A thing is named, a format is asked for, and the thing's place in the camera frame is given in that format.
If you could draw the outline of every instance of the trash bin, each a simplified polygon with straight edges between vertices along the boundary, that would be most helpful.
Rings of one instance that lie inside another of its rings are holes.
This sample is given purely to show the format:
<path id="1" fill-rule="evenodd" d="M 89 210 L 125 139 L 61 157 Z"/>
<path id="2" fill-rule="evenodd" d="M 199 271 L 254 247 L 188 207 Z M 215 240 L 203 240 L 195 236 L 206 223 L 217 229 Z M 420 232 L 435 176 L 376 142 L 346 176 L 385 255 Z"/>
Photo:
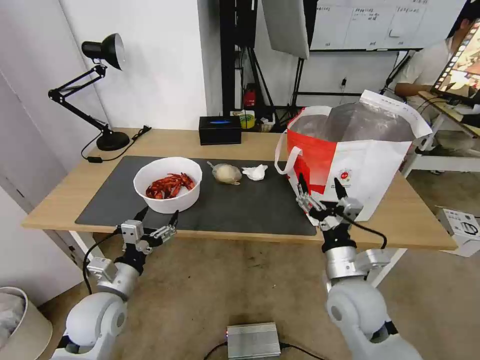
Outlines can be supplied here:
<path id="1" fill-rule="evenodd" d="M 17 295 L 25 300 L 23 316 L 5 346 L 0 348 L 0 359 L 37 359 L 52 338 L 52 323 L 30 302 L 23 290 L 17 287 L 0 287 L 0 293 Z"/>

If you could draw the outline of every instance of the bag handle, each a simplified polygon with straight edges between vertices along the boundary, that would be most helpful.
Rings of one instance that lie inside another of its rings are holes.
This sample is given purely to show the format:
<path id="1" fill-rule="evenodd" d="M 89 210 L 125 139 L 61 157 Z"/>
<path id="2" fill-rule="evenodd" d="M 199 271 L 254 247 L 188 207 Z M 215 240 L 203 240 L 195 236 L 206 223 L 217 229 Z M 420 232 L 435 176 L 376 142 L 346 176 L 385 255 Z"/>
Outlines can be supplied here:
<path id="1" fill-rule="evenodd" d="M 287 130 L 285 130 L 281 135 L 280 139 L 278 139 L 278 143 L 276 144 L 275 149 L 275 169 L 280 175 L 285 175 L 286 173 L 290 172 L 295 165 L 295 161 L 297 161 L 297 157 L 302 154 L 302 149 L 299 147 L 294 146 L 290 154 L 288 155 L 288 160 L 286 161 L 285 169 L 281 170 L 279 167 L 279 159 L 280 159 L 280 152 L 282 151 L 282 144 L 284 143 L 284 137 L 287 135 Z"/>

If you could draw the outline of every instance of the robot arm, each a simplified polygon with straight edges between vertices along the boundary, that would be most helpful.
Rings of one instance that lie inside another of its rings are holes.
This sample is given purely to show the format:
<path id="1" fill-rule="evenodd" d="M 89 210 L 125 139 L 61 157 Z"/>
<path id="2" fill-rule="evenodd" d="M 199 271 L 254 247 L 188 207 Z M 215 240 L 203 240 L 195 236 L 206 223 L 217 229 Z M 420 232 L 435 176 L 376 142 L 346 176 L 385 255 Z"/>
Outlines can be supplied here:
<path id="1" fill-rule="evenodd" d="M 422 360 L 398 333 L 380 291 L 365 281 L 370 270 L 384 267 L 390 260 L 382 249 L 357 253 L 357 244 L 348 231 L 363 206 L 334 180 L 339 198 L 335 207 L 314 200 L 302 177 L 296 199 L 307 214 L 320 221 L 327 260 L 328 315 L 343 334 L 353 360 Z"/>
<path id="2" fill-rule="evenodd" d="M 139 214 L 143 218 L 146 210 Z M 127 320 L 126 301 L 144 271 L 147 255 L 176 234 L 178 214 L 177 211 L 168 225 L 156 230 L 144 229 L 141 219 L 121 225 L 124 254 L 115 261 L 94 257 L 88 264 L 88 271 L 97 279 L 98 292 L 84 297 L 70 311 L 65 334 L 52 359 L 110 358 L 115 338 Z"/>

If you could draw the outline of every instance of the shopping bag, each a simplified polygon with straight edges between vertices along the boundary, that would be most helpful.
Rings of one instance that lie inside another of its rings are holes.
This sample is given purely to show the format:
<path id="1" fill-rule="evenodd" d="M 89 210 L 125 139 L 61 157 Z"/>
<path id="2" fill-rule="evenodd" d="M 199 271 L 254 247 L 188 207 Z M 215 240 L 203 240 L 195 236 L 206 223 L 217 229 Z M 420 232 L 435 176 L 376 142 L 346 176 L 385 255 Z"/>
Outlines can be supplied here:
<path id="1" fill-rule="evenodd" d="M 392 182 L 412 141 L 431 134 L 409 105 L 365 90 L 359 102 L 334 108 L 311 106 L 291 120 L 275 149 L 275 168 L 296 195 L 302 176 L 317 201 L 337 202 L 334 178 L 363 204 L 357 221 L 368 220 Z M 288 159 L 278 161 L 284 138 Z M 308 217 L 314 226 L 316 219 Z"/>

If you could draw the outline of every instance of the lamp base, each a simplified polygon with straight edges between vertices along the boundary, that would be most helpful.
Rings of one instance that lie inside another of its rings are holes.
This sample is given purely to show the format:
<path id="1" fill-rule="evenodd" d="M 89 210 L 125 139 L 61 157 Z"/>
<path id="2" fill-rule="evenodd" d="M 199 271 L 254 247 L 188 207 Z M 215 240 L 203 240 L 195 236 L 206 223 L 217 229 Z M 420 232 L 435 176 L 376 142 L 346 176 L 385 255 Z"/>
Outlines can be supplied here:
<path id="1" fill-rule="evenodd" d="M 129 143 L 130 138 L 124 132 L 104 132 L 96 140 L 96 147 L 102 151 L 114 151 L 126 147 Z"/>

